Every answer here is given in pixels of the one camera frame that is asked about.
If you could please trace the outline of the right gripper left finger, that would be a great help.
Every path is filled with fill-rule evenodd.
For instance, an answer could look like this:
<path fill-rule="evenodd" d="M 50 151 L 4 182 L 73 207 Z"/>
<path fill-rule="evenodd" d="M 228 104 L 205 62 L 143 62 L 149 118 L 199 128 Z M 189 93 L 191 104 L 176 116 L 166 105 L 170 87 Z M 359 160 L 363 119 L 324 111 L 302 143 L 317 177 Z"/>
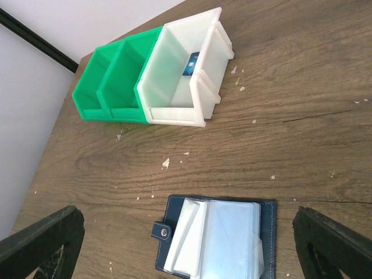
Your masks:
<path fill-rule="evenodd" d="M 72 278 L 84 217 L 66 206 L 1 241 L 1 278 Z"/>

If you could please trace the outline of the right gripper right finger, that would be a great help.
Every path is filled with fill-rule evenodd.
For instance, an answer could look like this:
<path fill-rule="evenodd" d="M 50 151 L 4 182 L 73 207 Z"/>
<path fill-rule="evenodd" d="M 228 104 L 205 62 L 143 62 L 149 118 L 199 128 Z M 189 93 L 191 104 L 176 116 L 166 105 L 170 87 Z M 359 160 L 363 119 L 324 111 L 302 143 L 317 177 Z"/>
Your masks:
<path fill-rule="evenodd" d="M 371 278 L 371 240 L 306 207 L 293 220 L 305 278 Z"/>

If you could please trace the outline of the navy blue card holder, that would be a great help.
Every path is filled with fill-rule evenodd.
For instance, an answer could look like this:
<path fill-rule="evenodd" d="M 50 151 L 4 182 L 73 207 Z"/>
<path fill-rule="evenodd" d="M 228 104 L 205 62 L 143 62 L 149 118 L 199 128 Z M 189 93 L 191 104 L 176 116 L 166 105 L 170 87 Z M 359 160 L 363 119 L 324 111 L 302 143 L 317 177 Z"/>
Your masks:
<path fill-rule="evenodd" d="M 162 221 L 157 270 L 179 278 L 275 278 L 275 200 L 170 195 Z"/>

